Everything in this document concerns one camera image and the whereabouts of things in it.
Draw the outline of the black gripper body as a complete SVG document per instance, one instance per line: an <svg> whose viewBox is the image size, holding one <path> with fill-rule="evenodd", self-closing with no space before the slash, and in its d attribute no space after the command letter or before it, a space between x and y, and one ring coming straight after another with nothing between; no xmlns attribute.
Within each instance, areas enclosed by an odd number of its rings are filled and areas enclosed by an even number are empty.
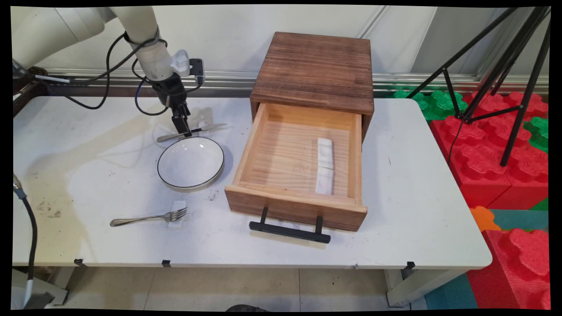
<svg viewBox="0 0 562 316"><path fill-rule="evenodd" d="M178 74L173 72L165 80L152 81L152 86L163 105L171 109L187 109L187 92Z"/></svg>

